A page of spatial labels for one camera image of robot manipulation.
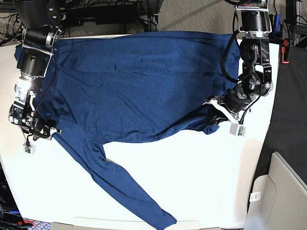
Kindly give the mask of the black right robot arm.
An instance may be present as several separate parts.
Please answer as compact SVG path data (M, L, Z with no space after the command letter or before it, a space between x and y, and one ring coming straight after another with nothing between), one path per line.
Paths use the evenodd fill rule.
M61 33L59 9L54 0L15 0L13 4L24 29L17 60L21 75L14 88L15 99L8 119L34 140L51 139L61 130L40 118L38 108L42 100L37 96L50 63L55 63L53 46Z

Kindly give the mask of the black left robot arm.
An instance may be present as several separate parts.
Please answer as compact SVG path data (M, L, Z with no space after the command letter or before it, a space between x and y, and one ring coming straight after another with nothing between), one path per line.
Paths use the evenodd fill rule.
M238 24L226 46L220 62L222 75L235 87L228 89L223 96L205 100L205 104L213 106L209 109L207 123L217 126L221 122L230 121L243 125L248 110L261 98L267 96L273 88L272 67L270 64L269 38L272 32L266 0L229 0L235 8L233 23ZM243 61L242 73L237 79L226 72L225 62L233 43L237 43L237 35L244 33L241 43L237 44Z

